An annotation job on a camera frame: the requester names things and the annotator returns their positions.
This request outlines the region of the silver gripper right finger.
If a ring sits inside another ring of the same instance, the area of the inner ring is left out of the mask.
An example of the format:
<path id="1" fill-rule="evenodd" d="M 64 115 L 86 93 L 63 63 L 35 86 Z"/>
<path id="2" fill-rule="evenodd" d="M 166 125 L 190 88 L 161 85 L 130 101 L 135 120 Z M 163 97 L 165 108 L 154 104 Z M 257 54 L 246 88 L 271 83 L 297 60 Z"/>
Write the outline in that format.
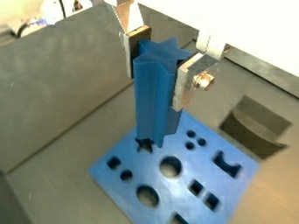
<path id="1" fill-rule="evenodd" d="M 194 91 L 209 91 L 215 78 L 209 69 L 221 61 L 227 43 L 209 34 L 201 34 L 197 40 L 198 52 L 178 67 L 173 93 L 173 109 L 181 111 L 191 101 Z"/>

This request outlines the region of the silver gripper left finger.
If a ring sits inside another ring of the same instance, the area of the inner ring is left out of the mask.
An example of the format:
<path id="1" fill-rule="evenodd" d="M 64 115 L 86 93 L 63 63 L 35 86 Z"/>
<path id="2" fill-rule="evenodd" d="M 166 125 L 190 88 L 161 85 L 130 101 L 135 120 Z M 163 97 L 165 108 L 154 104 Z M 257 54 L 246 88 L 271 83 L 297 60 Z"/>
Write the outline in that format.
<path id="1" fill-rule="evenodd" d="M 127 76 L 134 76 L 134 59 L 139 55 L 139 41 L 151 39 L 153 29 L 145 24 L 142 11 L 137 0 L 117 0 L 114 6 L 117 19 L 121 24 L 123 45 L 126 50 Z"/>

